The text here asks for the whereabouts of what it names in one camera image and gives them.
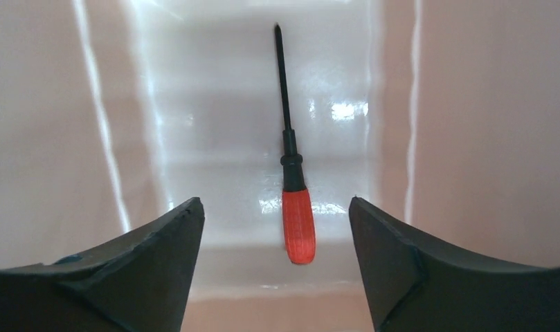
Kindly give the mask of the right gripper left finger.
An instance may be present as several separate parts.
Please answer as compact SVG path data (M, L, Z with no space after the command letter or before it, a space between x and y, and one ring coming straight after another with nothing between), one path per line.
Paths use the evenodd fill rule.
M197 197L53 264L0 270L0 331L179 331L205 223Z

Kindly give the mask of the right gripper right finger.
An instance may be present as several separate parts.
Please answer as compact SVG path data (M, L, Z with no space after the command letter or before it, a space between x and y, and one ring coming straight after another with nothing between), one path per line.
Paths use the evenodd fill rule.
M560 267L466 250L359 197L349 218L375 331L560 331Z

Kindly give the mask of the red handled screwdriver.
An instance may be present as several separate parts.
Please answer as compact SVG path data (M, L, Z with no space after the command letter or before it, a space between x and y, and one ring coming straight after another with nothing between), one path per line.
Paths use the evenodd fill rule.
M274 25L274 42L278 65L280 97L284 129L282 131L283 156L280 159L283 171L282 222L284 246L293 264L310 264L316 254L316 232L311 198L305 184L302 155L298 153L296 132L291 125L287 73L284 62L282 29Z

